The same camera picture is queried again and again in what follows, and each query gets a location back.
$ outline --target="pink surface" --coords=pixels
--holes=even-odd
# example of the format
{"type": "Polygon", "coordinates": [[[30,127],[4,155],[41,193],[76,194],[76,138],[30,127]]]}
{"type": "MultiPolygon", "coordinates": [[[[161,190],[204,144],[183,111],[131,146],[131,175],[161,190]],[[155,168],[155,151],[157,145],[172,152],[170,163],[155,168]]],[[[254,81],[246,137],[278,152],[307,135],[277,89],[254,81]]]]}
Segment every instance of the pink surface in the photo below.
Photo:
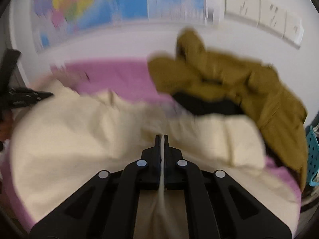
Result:
{"type": "MultiPolygon", "coordinates": [[[[55,73],[58,79],[65,83],[72,84],[72,88],[79,94],[95,94],[97,92],[110,89],[116,92],[120,97],[129,101],[145,101],[149,103],[174,103],[171,96],[166,94],[159,94],[149,76],[146,60],[95,60],[87,62],[76,62],[65,65],[66,72],[55,73]]],[[[29,232],[35,221],[25,210],[21,200],[15,193],[12,183],[9,154],[7,154],[5,161],[0,166],[2,175],[4,177],[4,189],[6,194],[10,197],[12,209],[18,217],[21,225],[29,232]]],[[[295,193],[299,204],[301,202],[301,192],[298,184],[290,175],[285,167],[277,167],[275,161],[266,157],[266,170],[281,181],[286,183],[295,193]]]]}

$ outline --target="black fabric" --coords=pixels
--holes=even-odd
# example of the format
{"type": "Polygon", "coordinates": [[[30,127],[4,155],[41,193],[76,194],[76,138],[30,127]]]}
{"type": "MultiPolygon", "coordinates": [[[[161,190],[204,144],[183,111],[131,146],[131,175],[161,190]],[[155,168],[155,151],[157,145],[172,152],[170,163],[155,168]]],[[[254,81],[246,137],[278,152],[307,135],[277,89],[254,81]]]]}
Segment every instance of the black fabric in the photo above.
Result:
{"type": "Polygon", "coordinates": [[[205,102],[182,92],[175,93],[173,98],[183,106],[183,108],[196,116],[211,113],[219,113],[228,116],[244,114],[242,109],[229,99],[223,99],[217,102],[205,102]]]}

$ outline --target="triangular cutout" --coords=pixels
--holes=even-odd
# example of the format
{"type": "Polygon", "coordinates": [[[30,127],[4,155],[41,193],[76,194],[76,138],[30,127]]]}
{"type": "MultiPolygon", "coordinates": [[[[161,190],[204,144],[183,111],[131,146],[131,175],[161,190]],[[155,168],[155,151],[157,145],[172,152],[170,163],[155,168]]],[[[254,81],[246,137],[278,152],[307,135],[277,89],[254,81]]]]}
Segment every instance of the triangular cutout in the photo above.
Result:
{"type": "Polygon", "coordinates": [[[93,192],[95,188],[90,187],[87,191],[85,191],[77,201],[72,203],[66,210],[65,214],[68,216],[71,216],[75,219],[81,219],[85,209],[87,208],[87,205],[90,202],[90,199],[92,198],[93,192]]]}
{"type": "Polygon", "coordinates": [[[243,220],[258,214],[258,209],[234,186],[229,187],[229,193],[232,196],[238,213],[243,220]]]}

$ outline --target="colorful map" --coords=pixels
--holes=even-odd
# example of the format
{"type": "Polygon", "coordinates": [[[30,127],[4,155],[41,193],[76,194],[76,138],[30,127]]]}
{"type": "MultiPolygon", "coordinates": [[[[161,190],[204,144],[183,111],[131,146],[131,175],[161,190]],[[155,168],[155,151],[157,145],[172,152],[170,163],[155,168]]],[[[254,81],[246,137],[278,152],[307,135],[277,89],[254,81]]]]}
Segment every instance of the colorful map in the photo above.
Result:
{"type": "Polygon", "coordinates": [[[203,23],[205,0],[32,0],[38,52],[98,26],[150,19],[203,23]]]}

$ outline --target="electrical outlet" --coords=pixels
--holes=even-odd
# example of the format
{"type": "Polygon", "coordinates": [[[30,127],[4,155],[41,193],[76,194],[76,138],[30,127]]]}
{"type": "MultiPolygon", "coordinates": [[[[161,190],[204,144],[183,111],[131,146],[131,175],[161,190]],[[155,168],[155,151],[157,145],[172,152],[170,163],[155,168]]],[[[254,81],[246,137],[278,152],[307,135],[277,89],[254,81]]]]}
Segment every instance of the electrical outlet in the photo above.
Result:
{"type": "Polygon", "coordinates": [[[260,14],[260,0],[226,0],[225,13],[239,16],[257,25],[260,14]]]}
{"type": "Polygon", "coordinates": [[[274,5],[272,2],[261,0],[259,24],[283,37],[285,33],[286,13],[286,10],[274,5]]]}
{"type": "Polygon", "coordinates": [[[284,38],[300,47],[303,34],[304,28],[301,24],[301,18],[287,12],[284,38]]]}

